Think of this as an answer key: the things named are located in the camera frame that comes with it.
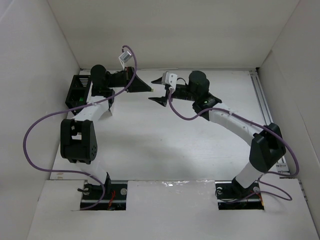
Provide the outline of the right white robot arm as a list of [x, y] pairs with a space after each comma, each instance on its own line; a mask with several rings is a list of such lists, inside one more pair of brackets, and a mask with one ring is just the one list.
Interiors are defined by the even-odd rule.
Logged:
[[250, 146], [248, 163], [231, 181], [236, 197], [244, 197], [253, 183], [286, 153], [279, 126], [270, 123], [261, 126], [259, 131], [259, 126], [237, 118], [221, 99], [210, 93], [210, 81], [202, 71], [192, 71], [184, 84], [179, 84], [178, 79], [176, 74], [165, 72], [162, 77], [153, 80], [152, 84], [164, 86], [165, 96], [153, 97], [152, 101], [164, 107], [170, 105], [173, 99], [192, 101], [192, 108], [200, 117], [226, 128]]

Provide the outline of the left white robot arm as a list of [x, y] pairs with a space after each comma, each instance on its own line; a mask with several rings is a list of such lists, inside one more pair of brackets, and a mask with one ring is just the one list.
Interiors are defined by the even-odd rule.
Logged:
[[90, 191], [109, 193], [109, 174], [100, 167], [96, 156], [98, 142], [95, 123], [104, 113], [111, 111], [116, 88], [128, 93], [151, 92], [151, 87], [140, 79], [135, 68], [126, 66], [111, 73], [100, 64], [94, 65], [90, 74], [75, 75], [65, 101], [73, 114], [60, 125], [60, 155], [88, 173], [87, 188]]

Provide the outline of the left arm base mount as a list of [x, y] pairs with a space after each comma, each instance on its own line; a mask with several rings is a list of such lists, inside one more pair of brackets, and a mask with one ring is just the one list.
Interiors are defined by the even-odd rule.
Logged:
[[127, 207], [128, 181], [111, 180], [107, 176], [105, 193], [100, 184], [85, 182], [77, 191], [81, 193], [80, 209], [85, 211], [125, 211]]

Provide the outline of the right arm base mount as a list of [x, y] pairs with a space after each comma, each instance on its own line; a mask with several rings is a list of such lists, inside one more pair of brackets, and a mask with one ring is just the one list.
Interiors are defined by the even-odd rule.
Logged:
[[264, 210], [259, 184], [254, 182], [244, 193], [238, 193], [231, 181], [216, 181], [215, 196], [220, 211], [227, 210]]

